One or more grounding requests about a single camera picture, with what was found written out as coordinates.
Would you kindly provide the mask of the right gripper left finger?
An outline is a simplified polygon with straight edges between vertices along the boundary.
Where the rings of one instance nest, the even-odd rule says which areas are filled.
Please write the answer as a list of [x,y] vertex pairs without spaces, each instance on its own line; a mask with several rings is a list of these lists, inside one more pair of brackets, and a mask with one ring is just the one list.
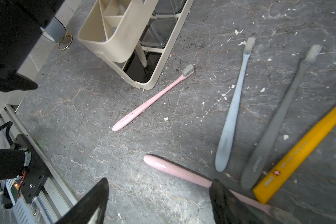
[[58,224],[102,224],[104,222],[107,202],[109,200],[109,183],[102,178]]

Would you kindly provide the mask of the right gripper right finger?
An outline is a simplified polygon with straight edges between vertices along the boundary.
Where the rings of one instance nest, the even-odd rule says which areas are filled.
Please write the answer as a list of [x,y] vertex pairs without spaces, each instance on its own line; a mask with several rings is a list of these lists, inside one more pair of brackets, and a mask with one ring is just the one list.
[[263,223],[218,179],[212,181],[209,194],[216,224]]

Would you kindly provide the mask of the yellow toothbrush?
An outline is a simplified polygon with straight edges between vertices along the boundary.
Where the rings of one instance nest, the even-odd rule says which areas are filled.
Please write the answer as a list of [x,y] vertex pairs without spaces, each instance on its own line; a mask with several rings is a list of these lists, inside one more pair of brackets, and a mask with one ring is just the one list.
[[336,125],[336,106],[321,119],[277,163],[267,176],[253,189],[256,199],[266,204],[313,150]]

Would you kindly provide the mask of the light blue toothbrush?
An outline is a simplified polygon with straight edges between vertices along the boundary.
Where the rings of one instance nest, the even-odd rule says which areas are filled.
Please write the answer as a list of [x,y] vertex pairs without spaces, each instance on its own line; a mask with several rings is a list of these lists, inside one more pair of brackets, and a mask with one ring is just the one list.
[[225,125],[220,137],[220,141],[217,148],[217,154],[215,158],[215,168],[218,172],[223,172],[225,168],[227,167],[233,139],[234,139],[234,133],[235,133],[235,127],[237,123],[238,113],[239,113],[239,104],[240,104],[240,98],[242,93],[242,87],[244,83],[245,78],[245,71],[247,68],[248,60],[251,56],[252,49],[255,45],[256,38],[255,37],[249,37],[246,41],[246,45],[243,52],[243,61],[241,65],[241,69],[239,72],[238,81],[236,84],[236,88],[231,100],[231,104],[228,110],[227,118],[225,121]]

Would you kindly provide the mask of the cream toothbrush holder organizer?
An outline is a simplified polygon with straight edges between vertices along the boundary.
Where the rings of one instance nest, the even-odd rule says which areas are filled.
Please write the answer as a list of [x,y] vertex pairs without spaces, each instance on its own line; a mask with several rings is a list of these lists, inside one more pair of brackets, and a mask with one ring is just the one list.
[[193,1],[96,1],[79,41],[138,89],[162,73]]

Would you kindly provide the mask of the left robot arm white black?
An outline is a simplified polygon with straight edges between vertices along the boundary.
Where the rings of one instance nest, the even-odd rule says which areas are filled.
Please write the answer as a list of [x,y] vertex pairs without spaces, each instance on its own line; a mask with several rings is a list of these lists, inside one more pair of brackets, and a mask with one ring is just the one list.
[[63,1],[0,1],[0,114],[10,92],[32,91],[36,82],[18,71]]

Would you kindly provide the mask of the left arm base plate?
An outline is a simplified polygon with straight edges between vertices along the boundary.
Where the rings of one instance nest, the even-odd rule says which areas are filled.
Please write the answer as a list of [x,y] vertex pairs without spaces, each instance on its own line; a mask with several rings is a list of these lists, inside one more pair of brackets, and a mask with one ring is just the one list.
[[28,149],[31,153],[31,161],[20,191],[25,202],[32,203],[34,197],[38,196],[43,189],[50,171],[26,135],[17,135],[14,143],[19,145],[19,149]]

